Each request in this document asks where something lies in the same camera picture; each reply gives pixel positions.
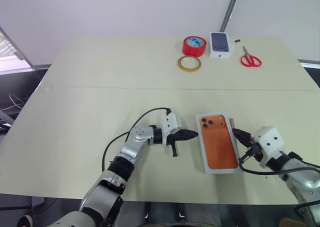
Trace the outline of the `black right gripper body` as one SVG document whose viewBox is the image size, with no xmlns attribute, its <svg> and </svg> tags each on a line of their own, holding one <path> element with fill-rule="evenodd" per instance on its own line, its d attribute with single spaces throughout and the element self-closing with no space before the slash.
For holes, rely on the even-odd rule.
<svg viewBox="0 0 320 227">
<path fill-rule="evenodd" d="M 241 163 L 244 163 L 248 158 L 254 157 L 254 159 L 257 162 L 261 162 L 263 158 L 262 154 L 262 148 L 261 146 L 256 142 L 252 143 L 248 148 L 245 154 L 239 159 Z"/>
</svg>

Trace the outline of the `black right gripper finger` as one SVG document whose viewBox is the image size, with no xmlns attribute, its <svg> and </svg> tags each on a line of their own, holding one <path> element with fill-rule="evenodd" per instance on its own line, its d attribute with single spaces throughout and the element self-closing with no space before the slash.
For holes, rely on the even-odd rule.
<svg viewBox="0 0 320 227">
<path fill-rule="evenodd" d="M 238 128 L 233 128 L 232 132 L 237 139 L 240 139 L 240 138 L 250 139 L 251 138 L 251 134 L 249 132 L 246 132 L 246 131 L 238 129 Z"/>
<path fill-rule="evenodd" d="M 251 134 L 250 133 L 240 133 L 237 132 L 234 134 L 237 140 L 244 145 L 246 148 L 250 148 L 252 146 Z"/>
</svg>

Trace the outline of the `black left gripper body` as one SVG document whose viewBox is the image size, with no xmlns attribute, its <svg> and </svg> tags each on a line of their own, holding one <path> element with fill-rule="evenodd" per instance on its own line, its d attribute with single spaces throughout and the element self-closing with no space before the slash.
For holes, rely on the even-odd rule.
<svg viewBox="0 0 320 227">
<path fill-rule="evenodd" d="M 172 156 L 176 158 L 178 156 L 177 148 L 176 148 L 176 141 L 177 141 L 177 136 L 175 134 L 169 134 L 166 138 L 166 144 L 168 146 L 171 146 L 172 150 Z"/>
</svg>

